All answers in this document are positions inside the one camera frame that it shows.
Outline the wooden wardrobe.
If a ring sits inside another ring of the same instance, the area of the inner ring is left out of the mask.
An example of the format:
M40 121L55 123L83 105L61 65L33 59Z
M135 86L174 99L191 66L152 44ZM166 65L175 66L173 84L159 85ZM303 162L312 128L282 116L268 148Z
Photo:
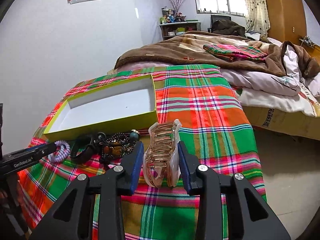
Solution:
M266 0L268 36L302 46L319 61L319 23L304 0Z

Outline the folded plaid cloth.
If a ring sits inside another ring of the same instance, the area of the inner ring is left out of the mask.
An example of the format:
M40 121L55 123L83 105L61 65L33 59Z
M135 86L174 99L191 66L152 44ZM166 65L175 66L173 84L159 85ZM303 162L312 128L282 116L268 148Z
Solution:
M259 48L252 46L237 46L231 44L205 44L203 49L214 57L225 61L263 62L268 56Z

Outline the brown fleece blanket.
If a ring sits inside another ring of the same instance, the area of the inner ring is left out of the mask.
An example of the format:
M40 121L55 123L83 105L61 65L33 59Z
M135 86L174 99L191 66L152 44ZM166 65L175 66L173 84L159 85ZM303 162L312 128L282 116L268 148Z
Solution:
M252 46L268 54L265 61L225 61L207 53L205 44L231 44L237 46ZM149 44L137 49L129 50L121 55L115 68L119 69L129 63L161 62L172 65L180 64L212 64L225 69L256 71L272 74L278 77L287 76L283 63L284 48L267 42L253 41L240 36L211 34L205 31L189 31L183 35L166 41ZM302 57L306 63L302 67L303 76L311 78L319 70L319 63L310 66L307 56Z

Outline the white floral quilt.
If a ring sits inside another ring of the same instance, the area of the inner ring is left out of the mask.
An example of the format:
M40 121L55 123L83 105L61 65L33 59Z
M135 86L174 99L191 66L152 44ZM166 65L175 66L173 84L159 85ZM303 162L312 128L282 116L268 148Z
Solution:
M275 108L286 113L302 112L311 117L319 117L319 70L311 78L303 76L302 57L316 66L304 48L283 42L283 63L287 76L277 77L261 72L221 69L223 77L238 91L238 99L243 106Z

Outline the patterned cream curtain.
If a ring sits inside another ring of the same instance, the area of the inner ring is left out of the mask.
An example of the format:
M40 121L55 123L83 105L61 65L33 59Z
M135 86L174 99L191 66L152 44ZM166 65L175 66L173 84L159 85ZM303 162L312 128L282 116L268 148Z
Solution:
M266 0L245 0L247 6L246 30L267 36L270 20Z

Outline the window with white frame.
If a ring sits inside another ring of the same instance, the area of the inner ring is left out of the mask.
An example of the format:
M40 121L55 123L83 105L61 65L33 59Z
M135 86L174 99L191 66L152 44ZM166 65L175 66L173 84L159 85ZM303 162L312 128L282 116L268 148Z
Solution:
M245 17L248 13L245 0L195 0L199 14L224 14Z

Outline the wooden shelf with clutter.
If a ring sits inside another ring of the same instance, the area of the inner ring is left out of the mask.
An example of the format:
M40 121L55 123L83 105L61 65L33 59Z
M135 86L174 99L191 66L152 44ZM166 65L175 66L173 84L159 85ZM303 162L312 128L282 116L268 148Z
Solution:
M162 17L160 18L160 30L163 41L180 36L188 31L201 30L201 22L198 20L186 20L181 13L175 10L162 8Z

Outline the yellow-green cardboard box tray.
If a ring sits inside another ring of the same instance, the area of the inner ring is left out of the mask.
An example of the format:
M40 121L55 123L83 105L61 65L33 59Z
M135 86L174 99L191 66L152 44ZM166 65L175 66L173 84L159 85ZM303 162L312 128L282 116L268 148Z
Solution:
M145 129L157 122L152 75L133 77L71 96L59 107L43 134L49 141Z

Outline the black chair with clothes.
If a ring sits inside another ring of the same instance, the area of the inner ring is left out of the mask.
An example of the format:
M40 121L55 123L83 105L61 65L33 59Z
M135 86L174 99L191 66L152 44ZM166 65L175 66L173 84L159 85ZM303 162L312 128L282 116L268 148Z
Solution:
M230 16L211 15L208 32L245 37L245 28L233 22Z

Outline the plaid red green tablecloth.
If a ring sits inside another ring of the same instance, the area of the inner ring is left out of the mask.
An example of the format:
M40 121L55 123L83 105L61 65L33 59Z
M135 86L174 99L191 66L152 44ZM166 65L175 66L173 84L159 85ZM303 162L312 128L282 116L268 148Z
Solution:
M217 173L242 173L261 196L265 184L253 128L236 92L216 66L207 64L129 70L83 81L64 99L109 83L152 75L159 122L180 120L180 139L188 152ZM47 158L19 173L22 212L33 229L77 175L103 173L96 155L84 165L70 160L54 165ZM127 239L193 239L199 199L186 194L181 183L149 187L140 178L136 192L121 199Z

